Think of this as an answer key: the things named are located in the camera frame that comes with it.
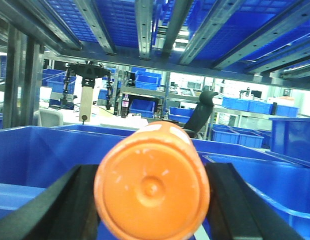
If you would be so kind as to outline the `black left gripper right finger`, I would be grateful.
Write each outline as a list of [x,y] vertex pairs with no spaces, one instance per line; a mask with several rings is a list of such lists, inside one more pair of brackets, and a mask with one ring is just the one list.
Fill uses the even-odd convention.
[[206,215],[213,240],[301,240],[230,163],[207,163],[211,192]]

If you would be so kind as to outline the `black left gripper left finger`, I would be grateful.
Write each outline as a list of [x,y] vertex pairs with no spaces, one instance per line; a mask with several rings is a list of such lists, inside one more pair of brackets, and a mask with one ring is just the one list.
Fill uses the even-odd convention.
[[95,240],[98,166],[73,167],[44,192],[0,220],[0,240]]

